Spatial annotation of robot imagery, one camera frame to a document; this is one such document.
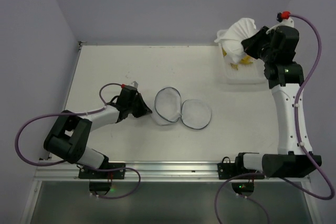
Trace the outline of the yellow bra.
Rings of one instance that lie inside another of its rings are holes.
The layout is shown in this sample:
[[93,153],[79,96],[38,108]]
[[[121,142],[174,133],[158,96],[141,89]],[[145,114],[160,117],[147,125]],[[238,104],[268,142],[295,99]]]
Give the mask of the yellow bra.
[[239,65],[242,66],[248,66],[254,63],[254,60],[252,59],[252,57],[250,57],[249,55],[245,56],[238,64],[234,64],[234,63],[229,63],[230,67],[236,71],[238,71],[238,67]]

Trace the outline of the white mesh laundry bag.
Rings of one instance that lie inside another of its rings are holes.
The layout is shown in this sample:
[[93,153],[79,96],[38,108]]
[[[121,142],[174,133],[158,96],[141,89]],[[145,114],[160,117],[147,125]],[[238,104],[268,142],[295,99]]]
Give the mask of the white mesh laundry bag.
[[206,128],[212,119],[212,109],[202,100],[183,100],[174,87],[165,87],[154,98],[152,119],[161,126],[177,122],[193,130]]

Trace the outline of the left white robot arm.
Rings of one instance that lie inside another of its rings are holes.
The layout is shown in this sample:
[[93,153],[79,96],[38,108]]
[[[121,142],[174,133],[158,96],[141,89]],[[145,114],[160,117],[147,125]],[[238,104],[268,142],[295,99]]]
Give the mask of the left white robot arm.
[[44,149],[71,164],[107,169],[109,158],[87,146],[89,135],[109,124],[125,120],[128,115],[140,118],[152,113],[136,87],[121,84],[120,94],[104,107],[84,114],[63,111],[44,141]]

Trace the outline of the white bra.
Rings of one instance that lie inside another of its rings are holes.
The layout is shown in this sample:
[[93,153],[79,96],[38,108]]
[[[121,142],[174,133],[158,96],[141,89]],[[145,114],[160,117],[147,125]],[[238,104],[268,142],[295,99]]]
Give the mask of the white bra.
[[231,62],[238,64],[247,54],[244,52],[242,41],[257,33],[255,21],[251,18],[241,18],[227,30],[219,30],[216,44],[220,44]]

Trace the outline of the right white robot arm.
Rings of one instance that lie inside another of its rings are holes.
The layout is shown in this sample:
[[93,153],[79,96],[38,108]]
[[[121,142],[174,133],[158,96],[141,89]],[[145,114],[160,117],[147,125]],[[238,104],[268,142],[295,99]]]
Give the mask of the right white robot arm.
[[305,130],[302,95],[302,66],[293,59],[299,42],[299,32],[293,27],[262,27],[255,35],[243,40],[244,52],[264,63],[264,75],[275,101],[279,140],[276,154],[239,153],[235,167],[245,174],[262,172],[266,177],[302,178],[321,166],[321,156],[314,155]]

